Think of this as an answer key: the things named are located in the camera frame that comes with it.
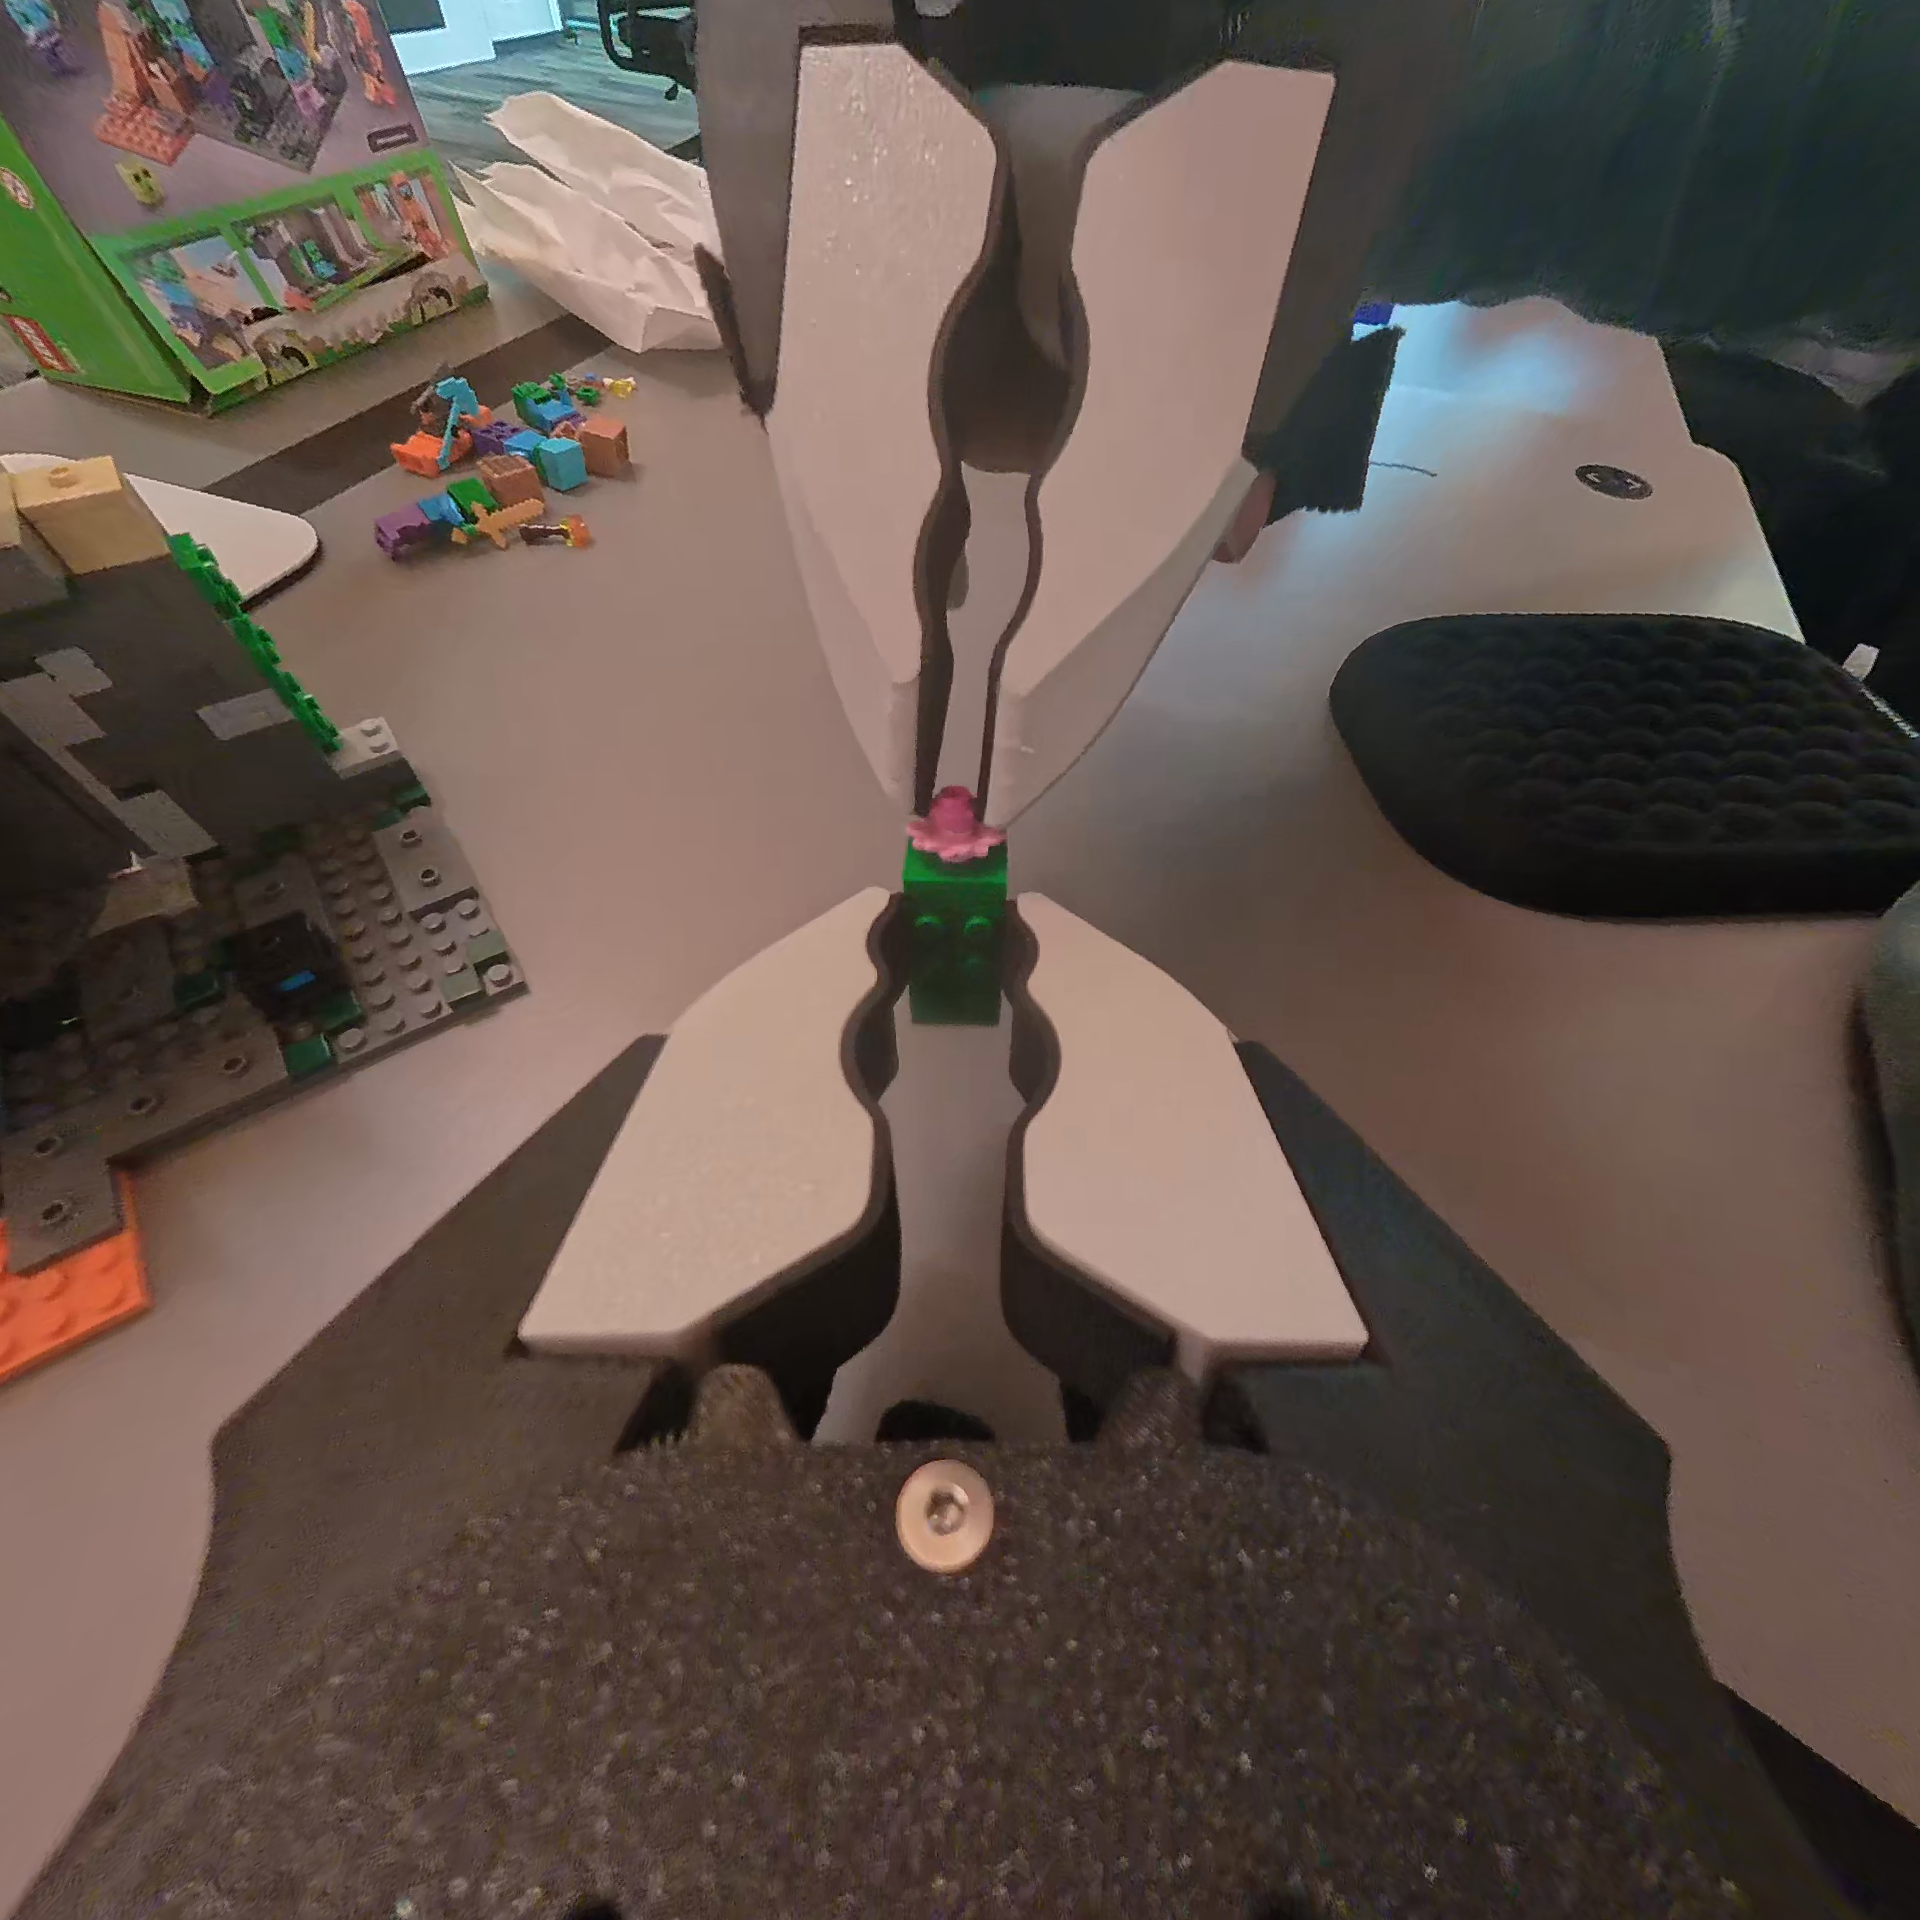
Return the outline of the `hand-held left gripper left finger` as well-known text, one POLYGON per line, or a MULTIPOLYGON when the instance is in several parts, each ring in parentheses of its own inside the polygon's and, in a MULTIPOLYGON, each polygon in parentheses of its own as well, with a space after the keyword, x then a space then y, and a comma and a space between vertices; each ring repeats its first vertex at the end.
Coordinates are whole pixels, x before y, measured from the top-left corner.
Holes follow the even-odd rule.
POLYGON ((794 1427, 892 1321, 902 927, 876 884, 758 950, 671 1030, 516 1340, 533 1355, 762 1372, 794 1427))

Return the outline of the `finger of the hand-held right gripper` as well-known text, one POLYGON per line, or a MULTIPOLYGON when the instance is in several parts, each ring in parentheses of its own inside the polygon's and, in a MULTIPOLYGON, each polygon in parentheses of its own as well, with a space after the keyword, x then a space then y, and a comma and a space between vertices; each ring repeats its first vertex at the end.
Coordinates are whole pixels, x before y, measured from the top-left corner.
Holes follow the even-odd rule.
POLYGON ((775 403, 762 421, 813 632, 857 748, 921 812, 921 547, 944 485, 933 365, 988 252, 999 156, 893 41, 800 52, 775 403))
POLYGON ((1326 69, 996 86, 1021 321, 1066 373, 1028 488, 1032 583, 993 659, 982 814, 1007 829, 1114 717, 1252 488, 1241 445, 1337 96, 1326 69))

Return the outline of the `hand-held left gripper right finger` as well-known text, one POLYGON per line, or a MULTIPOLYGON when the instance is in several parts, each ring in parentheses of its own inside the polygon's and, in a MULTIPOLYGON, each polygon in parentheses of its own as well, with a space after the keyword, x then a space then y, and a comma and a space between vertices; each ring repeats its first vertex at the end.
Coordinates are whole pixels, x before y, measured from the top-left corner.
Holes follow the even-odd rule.
POLYGON ((1007 925, 999 1309, 1093 1433, 1141 1373, 1351 1365, 1368 1327, 1233 1032, 1041 894, 1007 925))

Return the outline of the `green toy brick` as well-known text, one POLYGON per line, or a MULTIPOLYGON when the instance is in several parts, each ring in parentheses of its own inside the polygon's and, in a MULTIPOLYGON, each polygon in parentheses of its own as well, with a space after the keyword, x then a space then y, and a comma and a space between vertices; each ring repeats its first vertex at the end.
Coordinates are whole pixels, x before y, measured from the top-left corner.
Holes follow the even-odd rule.
POLYGON ((905 847, 905 998, 914 1023, 999 1023, 1005 881, 1005 845, 973 859, 905 847))

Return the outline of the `person's right forearm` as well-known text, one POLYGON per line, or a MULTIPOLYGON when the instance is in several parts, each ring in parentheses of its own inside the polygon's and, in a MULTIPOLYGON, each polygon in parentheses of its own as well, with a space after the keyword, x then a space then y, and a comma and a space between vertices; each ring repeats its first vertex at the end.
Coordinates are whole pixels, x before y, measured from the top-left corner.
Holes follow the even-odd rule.
POLYGON ((1476 5, 1364 295, 1914 347, 1918 5, 1476 5))

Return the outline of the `grey desk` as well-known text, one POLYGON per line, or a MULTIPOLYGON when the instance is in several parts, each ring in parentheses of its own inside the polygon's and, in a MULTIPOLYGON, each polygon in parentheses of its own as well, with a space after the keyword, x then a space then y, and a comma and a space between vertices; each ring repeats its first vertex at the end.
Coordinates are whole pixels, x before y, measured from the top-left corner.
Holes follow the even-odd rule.
MULTIPOLYGON (((1864 921, 1545 918, 1430 873, 1328 720, 1364 636, 1441 611, 1793 614, 1658 347, 1553 303, 1406 315, 1356 517, 1210 567, 1113 728, 1014 829, 1040 888, 1300 1073, 1665 1440, 1717 1675, 1914 1816, 1914 1379, 1856 1109, 1864 921), (1578 464, 1646 476, 1614 501, 1578 464)), ((385 717, 533 990, 141 1176, 154 1308, 5 1387, 5 1910, 146 1702, 201 1573, 208 1445, 636 1037, 895 868, 753 421, 714 355, 637 360, 640 480, 596 543, 413 574, 375 464, 448 357, 620 355, 496 287, 448 344, 220 421, 30 382, 6 452, 303 511, 264 627, 385 717)))

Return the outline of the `white crumpled paper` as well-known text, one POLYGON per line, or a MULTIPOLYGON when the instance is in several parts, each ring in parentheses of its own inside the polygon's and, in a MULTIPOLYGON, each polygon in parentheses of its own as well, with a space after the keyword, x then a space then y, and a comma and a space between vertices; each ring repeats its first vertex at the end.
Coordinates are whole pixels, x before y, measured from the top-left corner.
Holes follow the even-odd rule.
POLYGON ((625 352, 722 344, 696 264, 717 256, 700 163, 551 92, 513 93, 486 121, 518 158, 454 173, 476 254, 625 352))

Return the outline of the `black office chair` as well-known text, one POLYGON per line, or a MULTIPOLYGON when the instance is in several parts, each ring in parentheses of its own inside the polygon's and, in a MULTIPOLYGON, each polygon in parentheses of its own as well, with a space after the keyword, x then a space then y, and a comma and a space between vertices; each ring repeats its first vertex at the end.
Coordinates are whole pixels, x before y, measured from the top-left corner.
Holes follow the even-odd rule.
POLYGON ((696 84, 696 14, 684 1, 596 1, 593 25, 606 59, 670 92, 696 84))

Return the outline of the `pile of colourful toy bricks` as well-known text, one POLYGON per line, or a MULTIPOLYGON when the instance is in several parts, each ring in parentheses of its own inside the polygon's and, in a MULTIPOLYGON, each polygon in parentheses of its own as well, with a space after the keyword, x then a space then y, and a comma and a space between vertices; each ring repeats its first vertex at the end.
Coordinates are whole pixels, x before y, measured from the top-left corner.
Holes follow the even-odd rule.
POLYGON ((391 443, 420 492, 373 518, 375 550, 407 565, 485 547, 590 549, 583 492, 637 471, 621 412, 636 393, 632 374, 554 373, 512 383, 490 406, 466 374, 433 374, 413 396, 413 432, 391 443))

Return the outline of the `black textured cushion pad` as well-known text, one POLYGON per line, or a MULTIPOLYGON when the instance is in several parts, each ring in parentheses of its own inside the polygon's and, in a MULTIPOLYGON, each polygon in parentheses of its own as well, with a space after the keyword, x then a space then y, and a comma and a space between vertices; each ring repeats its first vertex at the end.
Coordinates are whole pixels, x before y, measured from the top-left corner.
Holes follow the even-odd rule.
POLYGON ((1439 614, 1328 710, 1391 832, 1584 921, 1877 916, 1918 879, 1914 732, 1839 665, 1703 614, 1439 614))

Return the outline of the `green toy set box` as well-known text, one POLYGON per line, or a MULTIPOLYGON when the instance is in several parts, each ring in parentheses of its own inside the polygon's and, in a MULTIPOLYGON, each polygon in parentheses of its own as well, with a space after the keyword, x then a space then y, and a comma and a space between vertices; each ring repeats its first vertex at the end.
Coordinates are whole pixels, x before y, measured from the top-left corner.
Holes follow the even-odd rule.
POLYGON ((488 300, 378 5, 5 1, 5 347, 205 416, 488 300))

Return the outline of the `white rounded board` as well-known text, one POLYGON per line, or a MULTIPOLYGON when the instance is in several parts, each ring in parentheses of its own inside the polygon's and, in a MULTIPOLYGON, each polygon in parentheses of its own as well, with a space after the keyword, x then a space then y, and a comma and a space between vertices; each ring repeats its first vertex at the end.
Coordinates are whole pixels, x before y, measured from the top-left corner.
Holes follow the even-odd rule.
POLYGON ((136 473, 128 476, 128 486, 169 536, 188 536, 209 552, 247 611, 261 608, 319 561, 319 533, 298 513, 136 473))

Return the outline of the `grey toy brick building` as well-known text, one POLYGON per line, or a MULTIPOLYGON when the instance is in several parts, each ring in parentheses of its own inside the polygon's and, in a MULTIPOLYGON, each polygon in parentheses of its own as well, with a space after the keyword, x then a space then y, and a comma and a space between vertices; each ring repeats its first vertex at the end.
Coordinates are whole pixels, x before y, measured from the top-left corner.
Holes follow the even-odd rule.
POLYGON ((152 1308, 135 1168, 528 991, 381 717, 110 456, 5 456, 1 1379, 152 1308))

